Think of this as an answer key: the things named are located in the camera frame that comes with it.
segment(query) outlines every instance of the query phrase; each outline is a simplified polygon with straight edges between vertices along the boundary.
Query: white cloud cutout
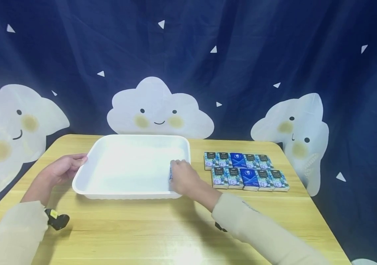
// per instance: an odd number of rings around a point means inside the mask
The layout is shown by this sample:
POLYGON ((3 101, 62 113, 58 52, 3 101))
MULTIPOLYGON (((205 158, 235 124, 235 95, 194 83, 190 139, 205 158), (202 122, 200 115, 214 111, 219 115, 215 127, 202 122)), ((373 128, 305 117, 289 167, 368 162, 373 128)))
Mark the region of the white cloud cutout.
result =
POLYGON ((356 259, 352 261, 352 265, 377 265, 377 262, 369 259, 356 259))
POLYGON ((194 97, 172 94, 157 77, 143 79, 135 89, 116 93, 108 112, 108 124, 118 134, 165 134, 205 139, 214 122, 194 97))
POLYGON ((283 143, 283 150, 310 196, 319 192, 321 159, 327 149, 328 126, 322 121, 323 104, 311 93, 272 106, 253 125, 253 140, 283 143))
POLYGON ((68 118, 51 100, 29 87, 0 89, 0 192, 25 162, 46 150, 46 136, 69 126, 68 118))

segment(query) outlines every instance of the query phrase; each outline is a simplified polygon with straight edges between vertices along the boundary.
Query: tissue package label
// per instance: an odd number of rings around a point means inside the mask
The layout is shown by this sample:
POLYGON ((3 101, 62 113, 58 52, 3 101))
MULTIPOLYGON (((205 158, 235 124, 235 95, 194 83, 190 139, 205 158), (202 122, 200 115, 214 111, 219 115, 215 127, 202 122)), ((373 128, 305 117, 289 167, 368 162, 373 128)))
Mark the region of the tissue package label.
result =
POLYGON ((256 159, 255 155, 252 154, 243 154, 244 160, 246 162, 247 168, 253 168, 253 169, 261 169, 259 167, 258 160, 256 159))
POLYGON ((228 153, 218 153, 218 164, 220 167, 233 167, 231 162, 230 154, 228 153))
POLYGON ((280 170, 268 170, 268 175, 272 178, 272 181, 274 182, 275 190, 287 191, 290 189, 286 177, 280 170))
POLYGON ((274 182, 267 170, 257 170, 258 183, 260 190, 274 190, 274 182))
POLYGON ((248 168, 241 168, 240 174, 245 186, 259 187, 258 178, 256 177, 255 170, 248 168))
POLYGON ((214 188, 228 188, 228 179, 223 167, 214 167, 211 172, 214 188))
POLYGON ((215 152, 205 152, 205 168, 218 167, 218 156, 215 152))
POLYGON ((233 167, 246 167, 246 162, 244 161, 244 156, 242 153, 230 153, 231 161, 233 162, 233 167))
POLYGON ((225 168, 225 174, 227 175, 228 185, 229 186, 237 186, 243 188, 243 181, 242 176, 240 175, 240 171, 238 168, 231 167, 225 168))
POLYGON ((271 164, 271 160, 267 155, 255 155, 256 159, 259 163, 259 168, 260 169, 272 169, 274 168, 273 165, 271 164))

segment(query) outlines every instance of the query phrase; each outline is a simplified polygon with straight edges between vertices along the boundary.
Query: right hand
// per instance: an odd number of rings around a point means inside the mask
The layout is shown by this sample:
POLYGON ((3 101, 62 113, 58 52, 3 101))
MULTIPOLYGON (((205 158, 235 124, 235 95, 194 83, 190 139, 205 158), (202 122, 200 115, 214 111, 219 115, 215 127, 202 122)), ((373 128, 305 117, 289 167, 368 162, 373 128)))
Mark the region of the right hand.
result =
POLYGON ((170 181, 172 190, 178 194, 190 195, 203 183, 196 170, 186 160, 172 160, 172 179, 170 181))

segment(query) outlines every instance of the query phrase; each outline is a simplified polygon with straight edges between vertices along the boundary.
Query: beige sleeve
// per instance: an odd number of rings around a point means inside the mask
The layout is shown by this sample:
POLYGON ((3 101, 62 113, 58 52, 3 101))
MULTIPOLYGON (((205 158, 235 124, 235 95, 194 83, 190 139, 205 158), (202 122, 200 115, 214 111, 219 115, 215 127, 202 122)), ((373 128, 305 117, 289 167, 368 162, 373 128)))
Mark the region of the beige sleeve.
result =
POLYGON ((0 265, 30 265, 47 230, 40 201, 21 203, 0 221, 0 265))
POLYGON ((241 198, 224 193, 212 212, 214 220, 236 239, 249 243, 271 264, 319 265, 329 262, 271 218, 241 198))

